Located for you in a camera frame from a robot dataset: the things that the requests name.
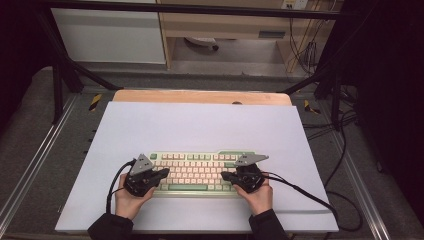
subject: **handheld controller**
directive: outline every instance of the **handheld controller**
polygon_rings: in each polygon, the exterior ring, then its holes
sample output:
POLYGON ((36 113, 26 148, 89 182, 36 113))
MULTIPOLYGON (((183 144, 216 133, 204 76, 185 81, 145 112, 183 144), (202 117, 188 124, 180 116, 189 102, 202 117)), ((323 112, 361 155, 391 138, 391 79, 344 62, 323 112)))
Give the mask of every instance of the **handheld controller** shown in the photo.
POLYGON ((161 179, 168 177, 169 168, 152 169, 150 159, 140 154, 125 178, 124 188, 134 196, 143 197, 150 188, 159 186, 161 179))
POLYGON ((237 184, 247 193, 254 192, 265 181, 261 170, 255 163, 268 158, 266 155, 243 154, 234 163, 236 172, 221 172, 222 179, 231 182, 231 184, 237 184))

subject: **white tabletop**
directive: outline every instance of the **white tabletop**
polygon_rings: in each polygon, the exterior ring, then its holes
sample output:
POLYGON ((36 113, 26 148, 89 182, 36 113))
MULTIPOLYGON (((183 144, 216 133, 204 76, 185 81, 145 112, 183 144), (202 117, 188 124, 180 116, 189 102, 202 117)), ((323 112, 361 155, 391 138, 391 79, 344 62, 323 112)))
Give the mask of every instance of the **white tabletop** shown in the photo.
MULTIPOLYGON (((269 155, 260 162, 262 170, 328 202, 296 107, 110 102, 56 230, 86 232, 105 212, 106 195, 118 169, 140 153, 220 150, 269 155)), ((328 209, 286 185, 270 184, 274 209, 286 231, 338 230, 328 209)), ((249 216, 243 199, 153 198, 143 205, 133 229, 145 233, 244 233, 250 231, 249 216)))

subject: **space bar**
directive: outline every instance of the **space bar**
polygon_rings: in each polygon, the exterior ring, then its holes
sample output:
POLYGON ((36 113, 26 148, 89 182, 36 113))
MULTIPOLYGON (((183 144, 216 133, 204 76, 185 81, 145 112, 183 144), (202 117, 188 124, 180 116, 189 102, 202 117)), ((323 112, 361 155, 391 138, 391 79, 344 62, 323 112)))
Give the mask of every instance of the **space bar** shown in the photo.
POLYGON ((208 185, 169 184, 170 191, 207 191, 208 185))

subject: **mechanical keyboard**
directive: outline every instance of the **mechanical keyboard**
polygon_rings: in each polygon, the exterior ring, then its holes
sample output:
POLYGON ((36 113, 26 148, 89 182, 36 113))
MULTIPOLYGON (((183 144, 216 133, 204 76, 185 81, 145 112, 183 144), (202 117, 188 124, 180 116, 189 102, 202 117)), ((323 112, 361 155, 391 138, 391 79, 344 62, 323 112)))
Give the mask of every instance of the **mechanical keyboard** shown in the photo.
POLYGON ((230 182, 221 177, 222 171, 235 172, 234 162, 252 151, 210 152, 152 152, 154 168, 169 168, 168 177, 156 188, 155 197, 237 197, 230 182))

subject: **sleeve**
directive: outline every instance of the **sleeve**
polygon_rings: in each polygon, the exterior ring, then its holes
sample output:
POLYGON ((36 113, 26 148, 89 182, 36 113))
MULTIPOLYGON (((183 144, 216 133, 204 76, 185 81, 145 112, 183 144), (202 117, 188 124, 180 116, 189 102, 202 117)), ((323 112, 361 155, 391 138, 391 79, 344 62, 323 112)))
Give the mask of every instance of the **sleeve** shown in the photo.
POLYGON ((128 218, 105 213, 88 228, 88 234, 93 240, 128 240, 133 225, 128 218))
POLYGON ((273 209, 256 216, 250 216, 249 224, 255 240, 289 239, 273 209))

